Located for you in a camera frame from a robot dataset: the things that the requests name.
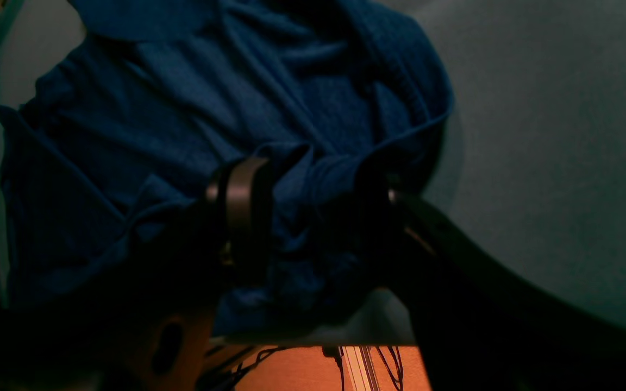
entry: blue fabric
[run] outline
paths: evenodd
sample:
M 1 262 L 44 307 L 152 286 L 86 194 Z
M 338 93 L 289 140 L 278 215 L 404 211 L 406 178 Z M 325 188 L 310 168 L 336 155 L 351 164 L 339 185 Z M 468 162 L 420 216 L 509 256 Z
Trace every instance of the blue fabric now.
M 411 180 L 452 107 L 413 20 L 365 0 L 72 3 L 89 36 L 32 101 L 0 107 L 13 310 L 123 262 L 251 155 L 276 170 L 268 285 L 229 292 L 215 334 L 365 294 L 355 174 L 374 161 Z

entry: hole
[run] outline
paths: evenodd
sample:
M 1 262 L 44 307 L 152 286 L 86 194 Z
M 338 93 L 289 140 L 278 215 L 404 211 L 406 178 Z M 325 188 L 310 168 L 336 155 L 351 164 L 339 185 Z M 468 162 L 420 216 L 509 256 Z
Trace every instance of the hole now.
M 166 374 L 176 363 L 182 345 L 183 331 L 177 323 L 164 327 L 159 339 L 159 348 L 156 349 L 151 360 L 151 368 L 156 375 Z

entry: folded cloth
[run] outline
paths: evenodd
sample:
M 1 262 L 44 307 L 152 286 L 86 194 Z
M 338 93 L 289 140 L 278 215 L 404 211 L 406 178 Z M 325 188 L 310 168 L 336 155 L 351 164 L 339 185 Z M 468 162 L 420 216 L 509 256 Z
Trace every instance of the folded cloth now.
M 123 262 L 252 155 L 276 172 L 268 283 L 226 294 L 214 333 L 319 319 L 366 293 L 356 173 L 372 161 L 412 180 L 452 108 L 413 20 L 365 0 L 72 4 L 87 38 L 20 110 L 0 107 L 12 310 Z

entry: blue towel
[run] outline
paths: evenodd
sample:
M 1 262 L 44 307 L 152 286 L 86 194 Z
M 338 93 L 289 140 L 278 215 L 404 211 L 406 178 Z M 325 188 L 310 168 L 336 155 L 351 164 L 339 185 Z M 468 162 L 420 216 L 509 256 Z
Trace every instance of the blue towel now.
M 72 1 L 87 38 L 30 102 L 0 107 L 10 308 L 123 262 L 252 155 L 276 172 L 268 284 L 228 292 L 215 334 L 358 299 L 368 270 L 340 200 L 362 163 L 412 180 L 429 153 L 452 91 L 427 37 L 366 0 L 167 3 Z

